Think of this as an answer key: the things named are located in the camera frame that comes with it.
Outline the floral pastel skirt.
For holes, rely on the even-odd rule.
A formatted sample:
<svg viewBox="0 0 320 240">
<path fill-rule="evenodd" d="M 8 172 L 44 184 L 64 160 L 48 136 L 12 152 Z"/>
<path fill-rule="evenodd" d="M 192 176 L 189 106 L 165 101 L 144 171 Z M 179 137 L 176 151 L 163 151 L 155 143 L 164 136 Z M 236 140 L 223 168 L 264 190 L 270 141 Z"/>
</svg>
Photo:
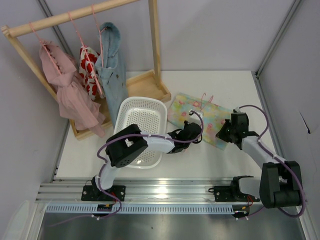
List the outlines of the floral pastel skirt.
<svg viewBox="0 0 320 240">
<path fill-rule="evenodd" d="M 190 116 L 189 110 L 200 111 L 200 101 L 200 98 L 184 93 L 177 94 L 168 109 L 167 120 L 178 128 L 183 128 L 185 121 L 190 123 L 195 122 L 198 125 L 203 124 L 202 139 L 206 143 L 223 151 L 227 143 L 218 139 L 216 134 L 222 128 L 225 119 L 231 118 L 232 110 L 211 102 L 202 111 L 203 118 L 195 115 Z"/>
</svg>

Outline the pink wire hanger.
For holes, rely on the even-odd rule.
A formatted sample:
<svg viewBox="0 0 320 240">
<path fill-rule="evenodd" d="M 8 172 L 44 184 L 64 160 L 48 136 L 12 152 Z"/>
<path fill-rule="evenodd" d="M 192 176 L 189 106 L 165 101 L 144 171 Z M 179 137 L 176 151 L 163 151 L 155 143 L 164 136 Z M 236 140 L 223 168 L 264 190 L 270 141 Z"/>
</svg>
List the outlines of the pink wire hanger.
<svg viewBox="0 0 320 240">
<path fill-rule="evenodd" d="M 204 92 L 204 93 L 202 94 L 202 96 L 201 96 L 201 99 L 200 99 L 200 111 L 201 111 L 201 112 L 204 110 L 204 108 L 205 108 L 208 104 L 210 104 L 210 103 L 212 102 L 212 100 L 213 100 L 213 98 L 214 98 L 214 96 L 211 95 L 208 100 L 204 101 L 204 98 L 205 98 L 206 95 L 207 95 L 207 94 Z"/>
</svg>

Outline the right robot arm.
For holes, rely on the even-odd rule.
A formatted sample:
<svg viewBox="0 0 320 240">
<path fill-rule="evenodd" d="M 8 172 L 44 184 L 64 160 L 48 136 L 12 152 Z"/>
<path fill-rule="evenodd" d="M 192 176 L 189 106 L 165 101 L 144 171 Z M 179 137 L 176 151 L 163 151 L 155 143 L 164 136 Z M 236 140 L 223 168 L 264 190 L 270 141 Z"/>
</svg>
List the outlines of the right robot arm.
<svg viewBox="0 0 320 240">
<path fill-rule="evenodd" d="M 250 176 L 238 178 L 238 189 L 241 193 L 258 197 L 267 209 L 300 206 L 302 211 L 305 210 L 299 164 L 276 155 L 261 141 L 261 136 L 250 131 L 246 113 L 231 113 L 230 119 L 225 120 L 216 137 L 236 145 L 261 168 L 258 181 Z"/>
</svg>

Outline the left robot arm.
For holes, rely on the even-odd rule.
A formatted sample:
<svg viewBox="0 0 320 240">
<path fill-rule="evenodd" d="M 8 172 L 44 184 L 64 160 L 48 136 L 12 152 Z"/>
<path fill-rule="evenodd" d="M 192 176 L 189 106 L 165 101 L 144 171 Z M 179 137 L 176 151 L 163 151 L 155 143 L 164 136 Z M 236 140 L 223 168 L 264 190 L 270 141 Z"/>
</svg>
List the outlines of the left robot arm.
<svg viewBox="0 0 320 240">
<path fill-rule="evenodd" d="M 191 143 L 202 140 L 204 123 L 184 122 L 182 129 L 161 134 L 150 134 L 140 130 L 137 124 L 131 124 L 110 137 L 97 151 L 97 157 L 104 161 L 99 173 L 92 179 L 92 188 L 96 196 L 107 193 L 114 183 L 119 169 L 130 165 L 144 151 L 165 154 L 177 154 L 187 149 Z"/>
</svg>

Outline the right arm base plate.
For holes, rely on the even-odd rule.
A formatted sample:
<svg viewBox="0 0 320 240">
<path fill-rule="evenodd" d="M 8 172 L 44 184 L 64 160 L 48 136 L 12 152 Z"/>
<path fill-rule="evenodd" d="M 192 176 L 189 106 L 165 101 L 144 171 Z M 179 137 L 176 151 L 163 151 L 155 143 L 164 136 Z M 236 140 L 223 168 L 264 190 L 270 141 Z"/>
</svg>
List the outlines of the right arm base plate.
<svg viewBox="0 0 320 240">
<path fill-rule="evenodd" d="M 234 186 L 214 186 L 208 189 L 208 192 L 214 195 L 214 199 L 219 203 L 231 203 L 231 202 L 259 202 L 260 199 L 253 195 L 240 192 Z"/>
</svg>

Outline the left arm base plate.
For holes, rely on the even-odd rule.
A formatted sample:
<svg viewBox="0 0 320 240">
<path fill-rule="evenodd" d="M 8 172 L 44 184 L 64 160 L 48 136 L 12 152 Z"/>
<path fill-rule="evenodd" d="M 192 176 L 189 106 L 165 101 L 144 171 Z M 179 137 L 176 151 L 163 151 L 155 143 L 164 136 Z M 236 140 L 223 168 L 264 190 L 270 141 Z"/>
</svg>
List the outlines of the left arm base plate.
<svg viewBox="0 0 320 240">
<path fill-rule="evenodd" d="M 126 186 L 124 185 L 114 185 L 107 192 L 118 198 L 120 201 L 125 200 Z M 102 191 L 100 191 L 96 186 L 85 185 L 82 189 L 81 200 L 85 202 L 112 202 L 115 199 Z"/>
</svg>

